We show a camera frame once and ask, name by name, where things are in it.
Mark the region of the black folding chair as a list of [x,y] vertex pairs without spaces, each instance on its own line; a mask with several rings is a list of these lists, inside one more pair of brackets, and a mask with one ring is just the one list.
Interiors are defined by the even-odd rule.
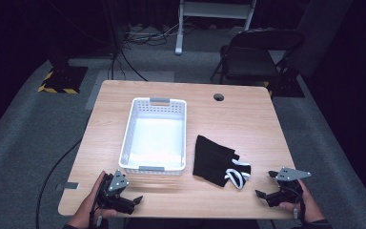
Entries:
[[220,48],[220,60],[211,76],[223,79],[268,82],[277,86],[288,57],[304,42],[295,30],[251,29],[241,31]]

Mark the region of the black stand pole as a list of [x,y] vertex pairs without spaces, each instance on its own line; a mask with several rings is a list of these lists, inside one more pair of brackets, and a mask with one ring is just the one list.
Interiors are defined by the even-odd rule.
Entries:
[[103,0],[103,8],[111,42],[110,79],[114,80],[114,64],[122,46],[122,39],[119,37],[122,31],[120,30],[118,0]]

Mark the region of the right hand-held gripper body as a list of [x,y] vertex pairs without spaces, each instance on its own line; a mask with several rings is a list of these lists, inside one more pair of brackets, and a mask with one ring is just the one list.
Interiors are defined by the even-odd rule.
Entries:
[[275,207],[281,202],[296,203],[303,195],[303,190],[298,180],[311,175],[310,172],[282,167],[277,177],[272,177],[276,180],[279,190],[267,195],[266,201],[268,205]]

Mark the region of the black base with striped tape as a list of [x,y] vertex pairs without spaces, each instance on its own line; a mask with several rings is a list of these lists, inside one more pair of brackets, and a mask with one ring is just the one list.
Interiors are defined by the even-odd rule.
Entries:
[[265,81],[263,85],[269,91],[271,97],[304,97],[304,93],[297,81],[298,72],[287,68],[281,72],[278,83]]
[[52,68],[46,75],[38,92],[78,94],[88,68],[70,66],[64,71]]

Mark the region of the black shorts with white stripes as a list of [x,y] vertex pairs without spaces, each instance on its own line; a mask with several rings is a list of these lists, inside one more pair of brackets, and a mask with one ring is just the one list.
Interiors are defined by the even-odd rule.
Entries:
[[219,187],[224,187],[230,181],[241,190],[251,177],[252,166],[239,159],[234,149],[199,135],[195,142],[193,175]]

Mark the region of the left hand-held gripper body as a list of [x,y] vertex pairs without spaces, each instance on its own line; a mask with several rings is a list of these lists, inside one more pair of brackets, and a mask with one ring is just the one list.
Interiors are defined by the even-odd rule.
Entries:
[[129,182],[120,170],[116,170],[113,174],[105,174],[99,185],[96,204],[101,209],[113,209],[131,215],[137,205],[137,199],[129,200],[121,197],[121,193],[128,185]]

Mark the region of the white metal stand frame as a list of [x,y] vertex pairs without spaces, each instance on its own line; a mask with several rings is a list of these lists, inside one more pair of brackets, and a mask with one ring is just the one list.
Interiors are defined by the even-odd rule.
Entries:
[[243,30],[250,28],[257,0],[249,4],[224,4],[180,0],[178,8],[178,31],[174,53],[183,53],[183,21],[187,17],[211,17],[244,20]]

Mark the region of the grey leaning panel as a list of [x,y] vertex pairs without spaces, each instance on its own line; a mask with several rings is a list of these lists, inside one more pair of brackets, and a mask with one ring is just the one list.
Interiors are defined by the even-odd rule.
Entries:
[[353,0],[311,0],[298,26],[305,38],[291,55],[289,67],[312,76],[332,44]]

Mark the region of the white plastic basket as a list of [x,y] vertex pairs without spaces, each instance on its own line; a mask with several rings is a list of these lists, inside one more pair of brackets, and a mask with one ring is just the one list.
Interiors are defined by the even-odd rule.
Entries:
[[181,176],[186,167],[187,103],[136,97],[119,157],[127,173]]

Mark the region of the person's left hand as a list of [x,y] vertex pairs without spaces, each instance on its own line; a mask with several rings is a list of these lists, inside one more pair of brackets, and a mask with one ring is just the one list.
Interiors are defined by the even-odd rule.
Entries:
[[[93,184],[90,193],[82,201],[82,203],[80,204],[80,206],[78,207],[77,211],[75,212],[75,214],[71,219],[86,219],[90,221],[90,212],[92,210],[93,204],[95,203],[94,201],[97,191],[105,175],[106,173],[102,171],[99,177],[97,178],[96,182]],[[102,216],[103,219],[115,218],[117,216],[117,212],[112,209],[103,210],[101,213],[95,212],[93,221],[97,222],[99,216]]]

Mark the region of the grey metal table bracket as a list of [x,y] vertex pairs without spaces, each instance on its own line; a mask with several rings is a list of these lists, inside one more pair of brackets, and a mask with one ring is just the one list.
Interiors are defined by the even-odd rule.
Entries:
[[55,190],[56,191],[64,191],[66,189],[77,190],[78,187],[79,187],[78,182],[65,182],[57,184]]

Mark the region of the person's right hand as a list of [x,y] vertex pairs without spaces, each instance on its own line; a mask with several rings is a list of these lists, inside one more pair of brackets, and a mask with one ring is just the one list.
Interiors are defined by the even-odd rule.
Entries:
[[[318,204],[316,203],[314,197],[312,196],[312,193],[309,191],[309,189],[306,187],[304,182],[302,180],[298,180],[300,186],[303,190],[303,202],[305,204],[305,210],[304,210],[304,221],[307,223],[313,223],[317,222],[319,220],[326,219],[323,215],[322,211],[320,210]],[[287,211],[293,212],[295,208],[300,209],[300,204],[294,204],[290,202],[281,202],[278,205],[280,208],[285,209]]]

